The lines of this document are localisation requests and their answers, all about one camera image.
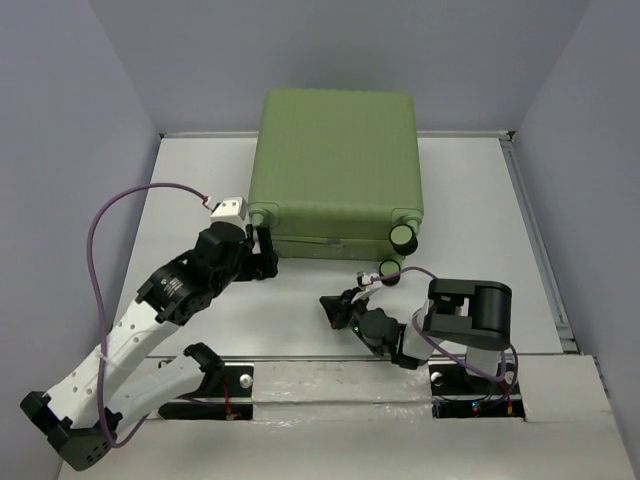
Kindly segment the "green hard-shell suitcase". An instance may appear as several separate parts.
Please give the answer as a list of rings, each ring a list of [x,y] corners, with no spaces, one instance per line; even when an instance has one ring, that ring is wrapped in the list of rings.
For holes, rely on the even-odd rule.
[[[375,262],[397,285],[424,216],[412,96],[271,89],[248,202],[279,257]]]

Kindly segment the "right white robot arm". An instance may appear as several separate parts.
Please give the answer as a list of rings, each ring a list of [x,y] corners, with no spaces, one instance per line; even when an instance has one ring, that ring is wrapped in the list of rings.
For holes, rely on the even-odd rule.
[[[494,281],[433,279],[423,306],[402,323],[381,308],[368,307],[382,286],[380,279],[363,275],[356,287],[320,297],[331,328],[351,331],[374,356],[387,356],[409,370],[439,352],[461,366],[462,384],[473,392],[504,380],[505,353],[511,348],[510,287]]]

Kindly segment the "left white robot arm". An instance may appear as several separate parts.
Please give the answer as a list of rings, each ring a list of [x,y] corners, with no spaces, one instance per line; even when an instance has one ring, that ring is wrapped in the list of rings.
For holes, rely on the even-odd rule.
[[[219,388],[225,364],[204,343],[187,346],[167,366],[135,382],[129,378],[232,282],[273,278],[277,265],[269,226],[211,224],[192,249],[143,283],[121,319],[102,330],[93,353],[49,390],[28,393],[21,410],[71,468],[93,467],[161,405]]]

